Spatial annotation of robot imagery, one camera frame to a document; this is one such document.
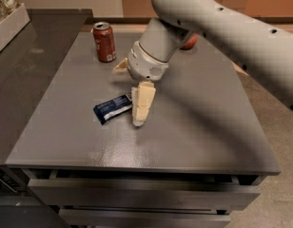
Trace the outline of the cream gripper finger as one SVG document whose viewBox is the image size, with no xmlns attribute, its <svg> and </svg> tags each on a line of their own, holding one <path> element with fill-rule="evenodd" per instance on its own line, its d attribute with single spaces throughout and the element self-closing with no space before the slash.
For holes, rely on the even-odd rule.
<svg viewBox="0 0 293 228">
<path fill-rule="evenodd" d="M 112 70 L 115 74 L 127 73 L 127 58 L 124 58 L 117 66 Z"/>
<path fill-rule="evenodd" d="M 142 126 L 147 120 L 149 109 L 153 103 L 156 88 L 152 82 L 142 81 L 131 89 L 132 122 L 136 127 Z"/>
</svg>

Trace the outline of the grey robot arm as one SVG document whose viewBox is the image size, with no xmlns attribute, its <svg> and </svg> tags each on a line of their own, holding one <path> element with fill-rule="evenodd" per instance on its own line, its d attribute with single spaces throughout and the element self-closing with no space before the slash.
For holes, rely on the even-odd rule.
<svg viewBox="0 0 293 228">
<path fill-rule="evenodd" d="M 154 84 L 177 49 L 193 34 L 204 37 L 293 112 L 293 34 L 224 7 L 215 0 L 151 0 L 157 16 L 131 47 L 124 67 L 139 84 L 131 89 L 132 122 L 147 120 Z"/>
</svg>

